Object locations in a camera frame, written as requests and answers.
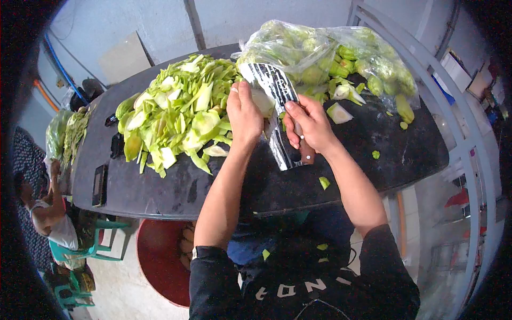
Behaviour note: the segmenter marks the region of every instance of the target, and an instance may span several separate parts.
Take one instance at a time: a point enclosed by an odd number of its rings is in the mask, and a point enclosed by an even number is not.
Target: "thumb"
[[[251,87],[247,81],[241,81],[238,85],[238,97],[242,103],[242,108],[253,105]]]
[[[302,127],[307,126],[312,121],[304,109],[302,109],[297,103],[293,101],[288,101],[285,104],[285,108],[290,116],[295,119]]]

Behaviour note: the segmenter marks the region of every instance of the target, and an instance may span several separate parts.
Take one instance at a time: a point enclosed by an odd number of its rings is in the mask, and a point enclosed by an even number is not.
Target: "hand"
[[[57,176],[60,173],[60,162],[58,160],[53,160],[50,166],[50,174],[52,176]]]
[[[320,102],[309,97],[298,95],[301,105],[293,101],[286,103],[286,115],[283,123],[286,126],[286,135],[290,144],[295,149],[299,148],[300,137],[293,131],[293,119],[298,122],[303,130],[304,139],[316,153],[324,154],[334,143],[339,143],[332,132],[324,107]]]
[[[233,83],[226,109],[233,131],[233,146],[254,148],[263,131],[263,116],[252,101],[248,82]]]

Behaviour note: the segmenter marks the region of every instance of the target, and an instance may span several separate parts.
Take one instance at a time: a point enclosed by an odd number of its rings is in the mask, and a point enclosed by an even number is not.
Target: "fingernail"
[[[294,107],[295,107],[295,104],[294,104],[292,101],[288,101],[288,102],[285,104],[285,108],[286,108],[287,110],[292,110]]]

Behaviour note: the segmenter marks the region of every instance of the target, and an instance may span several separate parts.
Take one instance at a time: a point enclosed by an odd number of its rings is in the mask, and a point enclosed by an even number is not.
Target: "orange pipe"
[[[42,88],[41,83],[39,83],[39,80],[34,79],[34,86],[36,86],[39,91],[41,92],[42,96],[46,99],[46,101],[50,104],[53,110],[56,112],[59,112],[59,108],[53,103],[52,100],[50,100],[50,97],[46,94],[46,91]]]
[[[407,254],[407,227],[401,191],[397,192],[396,199],[398,200],[398,215],[400,217],[400,255],[404,258]]]

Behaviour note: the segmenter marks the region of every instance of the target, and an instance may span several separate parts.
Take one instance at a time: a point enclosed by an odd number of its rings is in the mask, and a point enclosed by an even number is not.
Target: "black t-shirt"
[[[320,250],[318,244],[311,241],[302,252],[271,254],[267,261],[274,258],[272,263],[243,290],[224,250],[196,247],[197,257],[190,264],[190,319],[416,317],[418,287],[402,263],[388,225],[365,236],[360,276],[337,259],[345,254],[332,246]]]

